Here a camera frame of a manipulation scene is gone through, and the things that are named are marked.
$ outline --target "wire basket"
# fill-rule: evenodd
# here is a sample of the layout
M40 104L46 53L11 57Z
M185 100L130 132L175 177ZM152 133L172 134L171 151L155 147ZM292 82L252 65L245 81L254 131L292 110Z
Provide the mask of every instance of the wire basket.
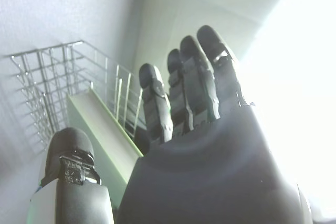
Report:
M85 41L11 55L36 135L44 149L68 125L67 95L91 87L134 139L142 109L138 78Z

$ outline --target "white wall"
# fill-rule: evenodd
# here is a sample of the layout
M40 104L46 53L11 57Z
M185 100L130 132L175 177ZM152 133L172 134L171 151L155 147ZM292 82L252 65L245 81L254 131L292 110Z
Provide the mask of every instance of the white wall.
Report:
M155 64L167 84L167 54L205 24L213 26L241 59L278 0L145 0L133 72Z
M0 0L0 223L24 222L41 150L25 131L29 111L13 76L18 70L6 55L83 39L132 69L141 2ZM128 49L122 51L125 39Z

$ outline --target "black object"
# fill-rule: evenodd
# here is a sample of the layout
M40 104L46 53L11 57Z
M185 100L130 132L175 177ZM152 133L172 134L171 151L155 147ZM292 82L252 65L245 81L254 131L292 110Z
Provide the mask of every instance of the black object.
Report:
M56 178L75 184L90 179L101 184L94 167L93 147L84 131L69 127L53 135L40 186L44 187Z
M189 107L183 81L183 64L178 49L173 49L167 60L169 76L169 101L174 124L173 137L194 129L193 114Z
M303 224L250 105L139 158L117 224Z
M144 64L139 70L140 86L150 149L172 138L173 122L170 104L156 66Z
M219 112L221 116L228 115L231 109L246 104L237 78L234 54L210 26L202 26L197 39L214 69Z
M202 49L192 36L181 41L184 89L193 113L193 125L219 118L214 76Z
M111 224L113 216L107 187L84 182L83 185L57 181L56 219L59 224Z

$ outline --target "metal grid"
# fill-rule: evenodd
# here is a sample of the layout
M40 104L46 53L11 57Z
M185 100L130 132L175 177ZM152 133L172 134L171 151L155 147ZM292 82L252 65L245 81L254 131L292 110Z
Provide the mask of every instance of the metal grid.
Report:
M138 78L85 41L11 55L18 81L44 148L68 124L67 95L93 88L133 139L142 89Z

